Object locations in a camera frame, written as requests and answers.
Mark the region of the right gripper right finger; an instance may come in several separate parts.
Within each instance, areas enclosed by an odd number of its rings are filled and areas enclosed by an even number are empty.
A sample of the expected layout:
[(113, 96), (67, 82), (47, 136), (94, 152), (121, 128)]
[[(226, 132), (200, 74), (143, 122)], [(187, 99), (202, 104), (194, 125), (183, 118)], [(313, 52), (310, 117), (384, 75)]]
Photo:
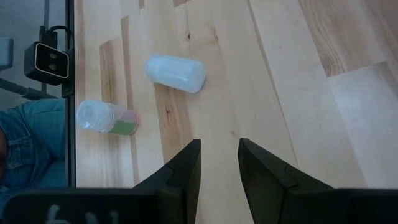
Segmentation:
[(321, 223), (333, 188), (247, 138), (239, 141), (241, 181), (255, 223)]

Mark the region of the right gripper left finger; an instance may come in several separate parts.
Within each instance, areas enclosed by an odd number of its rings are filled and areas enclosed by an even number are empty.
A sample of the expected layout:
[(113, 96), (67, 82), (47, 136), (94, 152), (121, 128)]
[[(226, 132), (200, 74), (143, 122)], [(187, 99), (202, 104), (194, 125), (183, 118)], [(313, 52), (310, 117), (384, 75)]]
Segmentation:
[(134, 223), (195, 223), (201, 182), (201, 141), (194, 139), (134, 187), (147, 195)]

